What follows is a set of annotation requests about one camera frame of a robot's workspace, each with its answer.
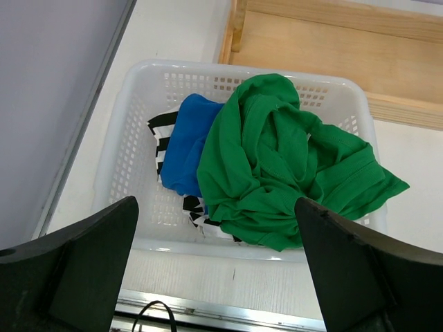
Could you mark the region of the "green tank top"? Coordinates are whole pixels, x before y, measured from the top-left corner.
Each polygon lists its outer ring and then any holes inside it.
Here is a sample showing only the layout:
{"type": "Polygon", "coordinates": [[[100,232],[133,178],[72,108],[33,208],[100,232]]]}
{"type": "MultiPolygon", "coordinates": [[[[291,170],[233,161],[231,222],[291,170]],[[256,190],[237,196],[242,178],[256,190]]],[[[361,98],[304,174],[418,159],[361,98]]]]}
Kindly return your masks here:
{"type": "Polygon", "coordinates": [[[278,74],[236,88],[210,128],[197,179],[223,232],[279,252],[302,246],[300,198],[357,220],[408,189],[370,143],[301,110],[294,85],[278,74]]]}

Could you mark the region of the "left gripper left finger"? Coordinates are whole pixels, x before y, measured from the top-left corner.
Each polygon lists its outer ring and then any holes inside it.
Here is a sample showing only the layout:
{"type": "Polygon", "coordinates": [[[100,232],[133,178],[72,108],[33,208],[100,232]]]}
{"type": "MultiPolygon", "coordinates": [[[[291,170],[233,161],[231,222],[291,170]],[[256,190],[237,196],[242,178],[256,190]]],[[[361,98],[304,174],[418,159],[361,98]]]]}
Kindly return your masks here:
{"type": "Polygon", "coordinates": [[[108,331],[139,207],[128,196],[1,251],[2,331],[108,331]]]}

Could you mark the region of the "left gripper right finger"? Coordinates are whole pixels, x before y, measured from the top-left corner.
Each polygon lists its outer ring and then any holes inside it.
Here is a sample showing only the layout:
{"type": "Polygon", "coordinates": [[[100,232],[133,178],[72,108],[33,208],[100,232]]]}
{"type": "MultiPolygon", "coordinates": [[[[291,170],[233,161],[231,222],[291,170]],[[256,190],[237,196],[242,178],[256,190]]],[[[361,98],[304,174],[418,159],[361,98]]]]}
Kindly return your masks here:
{"type": "Polygon", "coordinates": [[[442,330],[442,254],[310,199],[294,212],[327,331],[442,330]]]}

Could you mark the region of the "blue tank top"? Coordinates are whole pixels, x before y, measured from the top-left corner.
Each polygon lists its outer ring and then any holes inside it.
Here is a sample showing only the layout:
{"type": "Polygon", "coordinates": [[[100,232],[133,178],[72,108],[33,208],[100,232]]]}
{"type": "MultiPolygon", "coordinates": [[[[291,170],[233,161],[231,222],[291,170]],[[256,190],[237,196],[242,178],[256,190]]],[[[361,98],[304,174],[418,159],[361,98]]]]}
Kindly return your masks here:
{"type": "Polygon", "coordinates": [[[179,107],[160,178],[164,187],[183,197],[185,211],[205,212],[197,168],[208,132],[223,106],[223,103],[192,94],[179,107]]]}

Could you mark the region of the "black white striped tank top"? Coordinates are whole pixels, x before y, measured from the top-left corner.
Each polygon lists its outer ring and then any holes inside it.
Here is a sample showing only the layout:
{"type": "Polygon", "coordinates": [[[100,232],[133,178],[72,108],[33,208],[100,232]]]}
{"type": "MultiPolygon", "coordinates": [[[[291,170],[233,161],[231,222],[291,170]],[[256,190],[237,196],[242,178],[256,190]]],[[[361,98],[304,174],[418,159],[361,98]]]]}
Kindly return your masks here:
{"type": "MultiPolygon", "coordinates": [[[[175,122],[177,120],[179,107],[174,107],[169,111],[160,113],[147,121],[147,127],[156,139],[156,170],[158,182],[162,183],[160,172],[165,159],[165,153],[168,148],[170,136],[172,135],[175,122]]],[[[218,238],[235,243],[241,243],[242,240],[227,234],[221,228],[213,223],[206,214],[206,206],[201,197],[183,196],[182,212],[189,218],[191,224],[206,238],[218,238]]]]}

